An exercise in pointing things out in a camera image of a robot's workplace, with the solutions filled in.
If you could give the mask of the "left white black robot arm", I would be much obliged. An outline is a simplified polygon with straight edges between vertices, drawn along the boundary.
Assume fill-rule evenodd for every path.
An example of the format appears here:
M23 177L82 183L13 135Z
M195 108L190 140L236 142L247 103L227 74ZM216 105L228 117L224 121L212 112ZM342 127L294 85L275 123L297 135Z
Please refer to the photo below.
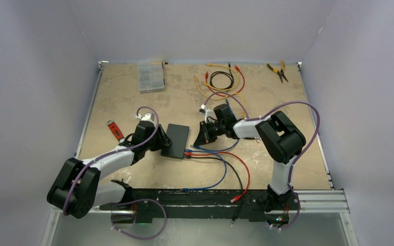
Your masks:
M121 210L132 205L132 195L126 183L112 180L104 187L99 182L115 171L140 161L147 151L159 151L172 144L161 125L141 120L134 133L124 138L113 150L97 157L67 159L52 184L47 202L77 219L92 207L113 203Z

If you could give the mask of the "black network switch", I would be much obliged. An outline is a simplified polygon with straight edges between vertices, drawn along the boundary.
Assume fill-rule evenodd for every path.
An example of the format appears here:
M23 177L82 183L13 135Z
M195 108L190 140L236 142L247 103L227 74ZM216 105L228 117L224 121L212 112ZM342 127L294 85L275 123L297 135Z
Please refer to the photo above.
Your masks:
M161 156L183 159L189 135L189 126L169 124L166 134L171 140L171 145L161 150Z

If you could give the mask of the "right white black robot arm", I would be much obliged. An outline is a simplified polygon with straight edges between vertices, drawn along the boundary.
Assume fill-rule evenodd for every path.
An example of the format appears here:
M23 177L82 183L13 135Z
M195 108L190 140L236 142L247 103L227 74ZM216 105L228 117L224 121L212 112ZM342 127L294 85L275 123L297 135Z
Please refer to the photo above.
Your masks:
M236 140L259 138L274 160L267 201L275 209L285 205L290 193L288 180L293 158L301 154L306 144L305 136L287 115L276 111L256 120L237 119L227 104L218 105L212 110L202 106L200 111L205 111L205 119L200 122L193 146L215 142L221 135Z

